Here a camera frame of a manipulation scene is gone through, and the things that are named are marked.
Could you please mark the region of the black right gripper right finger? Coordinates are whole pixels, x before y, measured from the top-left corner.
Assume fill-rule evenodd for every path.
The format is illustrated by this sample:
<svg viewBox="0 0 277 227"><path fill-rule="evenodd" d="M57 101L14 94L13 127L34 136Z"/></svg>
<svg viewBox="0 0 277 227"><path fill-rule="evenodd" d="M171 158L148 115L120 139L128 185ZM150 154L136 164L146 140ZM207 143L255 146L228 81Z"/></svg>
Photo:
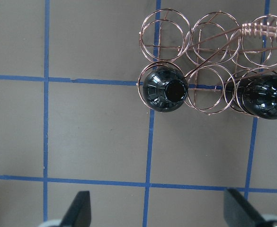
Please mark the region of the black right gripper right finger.
<svg viewBox="0 0 277 227"><path fill-rule="evenodd" d="M224 191L223 217L229 227L261 227L266 220L236 189Z"/></svg>

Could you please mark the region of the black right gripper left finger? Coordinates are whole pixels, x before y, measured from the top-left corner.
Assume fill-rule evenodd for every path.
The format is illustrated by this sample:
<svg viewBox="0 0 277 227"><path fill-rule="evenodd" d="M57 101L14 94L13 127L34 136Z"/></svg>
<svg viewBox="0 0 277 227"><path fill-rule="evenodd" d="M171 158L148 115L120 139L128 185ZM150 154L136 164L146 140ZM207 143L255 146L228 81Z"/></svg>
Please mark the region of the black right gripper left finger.
<svg viewBox="0 0 277 227"><path fill-rule="evenodd" d="M80 191L76 194L65 213L61 227L89 227L91 225L90 192Z"/></svg>

